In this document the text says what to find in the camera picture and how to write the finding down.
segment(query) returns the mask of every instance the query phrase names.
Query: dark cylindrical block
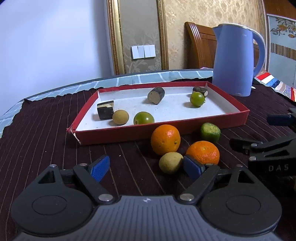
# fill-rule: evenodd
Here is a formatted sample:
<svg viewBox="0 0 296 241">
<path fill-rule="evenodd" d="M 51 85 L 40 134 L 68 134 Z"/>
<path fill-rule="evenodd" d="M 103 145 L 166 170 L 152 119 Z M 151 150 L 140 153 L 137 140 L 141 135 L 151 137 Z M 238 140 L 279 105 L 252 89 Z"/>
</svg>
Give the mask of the dark cylindrical block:
<svg viewBox="0 0 296 241">
<path fill-rule="evenodd" d="M 203 88 L 203 87 L 195 86 L 195 87 L 193 87 L 192 91 L 200 92 L 204 95 L 204 97 L 207 97 L 207 95 L 208 95 L 207 89 Z"/>
<path fill-rule="evenodd" d="M 164 96 L 165 90 L 162 87 L 155 87 L 149 92 L 147 99 L 154 104 L 159 104 Z"/>
</svg>

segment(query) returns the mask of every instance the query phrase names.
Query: light switch panel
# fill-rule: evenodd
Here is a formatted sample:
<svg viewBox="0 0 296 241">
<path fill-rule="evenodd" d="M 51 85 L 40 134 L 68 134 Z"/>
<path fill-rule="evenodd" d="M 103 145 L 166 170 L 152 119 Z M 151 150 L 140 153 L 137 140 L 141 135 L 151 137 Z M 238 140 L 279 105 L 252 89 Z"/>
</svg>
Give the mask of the light switch panel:
<svg viewBox="0 0 296 241">
<path fill-rule="evenodd" d="M 138 46 L 131 47 L 132 58 L 137 59 L 139 58 Z"/>
<path fill-rule="evenodd" d="M 145 58 L 150 58 L 150 48 L 149 45 L 144 45 L 144 54 L 145 54 Z"/>
<path fill-rule="evenodd" d="M 149 50 L 150 50 L 150 57 L 156 57 L 155 45 L 149 45 Z"/>
<path fill-rule="evenodd" d="M 139 58 L 145 58 L 145 55 L 144 55 L 144 45 L 139 45 L 138 46 L 138 52 L 139 52 Z"/>
</svg>

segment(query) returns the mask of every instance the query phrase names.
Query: cut lime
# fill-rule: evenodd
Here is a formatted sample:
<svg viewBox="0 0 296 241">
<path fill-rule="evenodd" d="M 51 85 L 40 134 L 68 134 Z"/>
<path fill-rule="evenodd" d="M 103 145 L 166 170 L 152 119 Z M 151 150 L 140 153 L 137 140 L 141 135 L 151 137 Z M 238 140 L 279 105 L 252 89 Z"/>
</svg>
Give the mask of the cut lime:
<svg viewBox="0 0 296 241">
<path fill-rule="evenodd" d="M 207 122 L 202 124 L 200 134 L 203 140 L 216 143 L 220 138 L 221 131 L 218 126 Z"/>
</svg>

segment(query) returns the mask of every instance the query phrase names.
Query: lime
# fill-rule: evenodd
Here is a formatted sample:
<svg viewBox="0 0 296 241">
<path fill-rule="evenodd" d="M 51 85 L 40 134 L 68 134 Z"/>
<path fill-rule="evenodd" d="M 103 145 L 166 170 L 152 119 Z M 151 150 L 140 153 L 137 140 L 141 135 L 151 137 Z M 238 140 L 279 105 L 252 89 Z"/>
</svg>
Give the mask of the lime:
<svg viewBox="0 0 296 241">
<path fill-rule="evenodd" d="M 202 93 L 193 91 L 190 96 L 190 102 L 195 107 L 201 107 L 205 102 L 205 97 Z"/>
<path fill-rule="evenodd" d="M 141 111 L 137 113 L 133 119 L 134 125 L 148 124 L 148 123 L 154 123 L 154 118 L 150 113 L 145 111 Z"/>
<path fill-rule="evenodd" d="M 218 126 L 207 122 L 202 124 L 200 134 L 204 141 L 216 143 L 220 138 L 221 131 Z"/>
</svg>

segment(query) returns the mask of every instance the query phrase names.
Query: chair backrest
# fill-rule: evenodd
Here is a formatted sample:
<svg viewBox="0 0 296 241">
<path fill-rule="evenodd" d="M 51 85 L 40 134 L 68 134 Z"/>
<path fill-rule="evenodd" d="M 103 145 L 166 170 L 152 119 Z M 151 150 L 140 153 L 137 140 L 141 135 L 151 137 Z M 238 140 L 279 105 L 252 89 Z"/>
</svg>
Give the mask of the chair backrest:
<svg viewBox="0 0 296 241">
<path fill-rule="evenodd" d="M 191 40 L 187 68 L 213 68 L 217 47 L 217 40 L 214 31 L 210 27 L 198 25 L 191 22 L 185 22 L 185 26 Z M 256 66 L 258 62 L 258 57 L 258 45 L 254 44 L 254 66 Z"/>
</svg>

